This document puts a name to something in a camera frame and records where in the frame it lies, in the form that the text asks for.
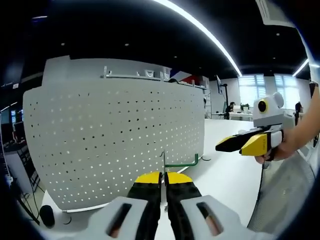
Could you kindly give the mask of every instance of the white pegboard panel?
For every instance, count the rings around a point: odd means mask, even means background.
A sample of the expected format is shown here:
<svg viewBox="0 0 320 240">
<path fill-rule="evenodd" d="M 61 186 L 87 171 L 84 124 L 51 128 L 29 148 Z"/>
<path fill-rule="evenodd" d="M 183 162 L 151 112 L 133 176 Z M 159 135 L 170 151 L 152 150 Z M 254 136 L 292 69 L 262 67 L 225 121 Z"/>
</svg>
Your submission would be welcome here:
<svg viewBox="0 0 320 240">
<path fill-rule="evenodd" d="M 29 151 L 62 210 L 126 196 L 136 178 L 204 150 L 201 89 L 140 79 L 47 84 L 23 96 Z"/>
</svg>

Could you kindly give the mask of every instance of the robot eye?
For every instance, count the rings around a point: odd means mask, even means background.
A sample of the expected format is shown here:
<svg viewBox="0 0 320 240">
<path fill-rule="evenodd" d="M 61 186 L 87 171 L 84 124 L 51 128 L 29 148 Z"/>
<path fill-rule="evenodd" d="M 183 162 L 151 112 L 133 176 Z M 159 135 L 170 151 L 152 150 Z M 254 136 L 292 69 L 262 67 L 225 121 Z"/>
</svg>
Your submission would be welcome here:
<svg viewBox="0 0 320 240">
<path fill-rule="evenodd" d="M 268 103 L 264 99 L 260 100 L 258 103 L 258 109 L 260 113 L 265 113 L 268 110 Z"/>
</svg>

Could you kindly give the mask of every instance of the green metal rod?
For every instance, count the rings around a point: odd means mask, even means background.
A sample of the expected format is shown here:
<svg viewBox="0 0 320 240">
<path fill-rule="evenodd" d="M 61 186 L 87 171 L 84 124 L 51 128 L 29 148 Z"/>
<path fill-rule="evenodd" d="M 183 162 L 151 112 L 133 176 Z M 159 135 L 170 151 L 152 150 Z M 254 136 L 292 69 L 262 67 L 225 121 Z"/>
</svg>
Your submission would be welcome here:
<svg viewBox="0 0 320 240">
<path fill-rule="evenodd" d="M 186 164 L 165 164 L 166 168 L 179 168 L 179 167 L 193 167 L 198 164 L 199 157 L 198 153 L 194 155 L 194 162 Z"/>
</svg>

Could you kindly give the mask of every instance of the black ceiling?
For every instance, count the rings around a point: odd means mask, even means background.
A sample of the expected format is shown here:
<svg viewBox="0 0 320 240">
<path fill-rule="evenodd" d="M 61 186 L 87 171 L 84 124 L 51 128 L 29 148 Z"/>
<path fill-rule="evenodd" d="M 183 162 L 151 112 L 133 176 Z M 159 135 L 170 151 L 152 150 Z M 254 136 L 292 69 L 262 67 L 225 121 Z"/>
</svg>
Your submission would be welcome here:
<svg viewBox="0 0 320 240">
<path fill-rule="evenodd" d="M 16 49 L 23 46 L 22 77 L 42 72 L 46 59 L 64 55 L 72 59 L 137 60 L 195 75 L 218 74 L 221 79 L 237 76 L 204 33 L 152 0 L 55 0 L 51 7 L 49 1 L 37 2 L 24 19 L 26 28 L 20 40 L 15 42 L 20 46 Z M 264 25 L 254 0 L 171 2 L 216 36 L 244 75 L 292 74 L 307 58 L 298 31 Z M 48 17 L 33 22 L 30 19 L 42 15 Z M 310 78 L 308 69 L 298 77 Z"/>
</svg>

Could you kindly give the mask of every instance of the human hand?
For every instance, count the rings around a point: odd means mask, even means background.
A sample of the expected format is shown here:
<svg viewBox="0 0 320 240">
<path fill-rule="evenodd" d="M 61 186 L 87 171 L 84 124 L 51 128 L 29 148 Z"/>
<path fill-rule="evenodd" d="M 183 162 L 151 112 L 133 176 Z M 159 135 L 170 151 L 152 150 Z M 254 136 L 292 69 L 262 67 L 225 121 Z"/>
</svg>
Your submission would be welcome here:
<svg viewBox="0 0 320 240">
<path fill-rule="evenodd" d="M 283 130 L 283 142 L 280 143 L 278 147 L 275 149 L 274 160 L 282 160 L 290 157 L 296 151 L 296 142 L 292 129 L 284 129 Z M 265 161 L 270 159 L 270 153 L 272 150 L 269 150 L 267 154 L 262 156 L 256 156 L 255 160 L 259 164 L 263 164 Z"/>
</svg>

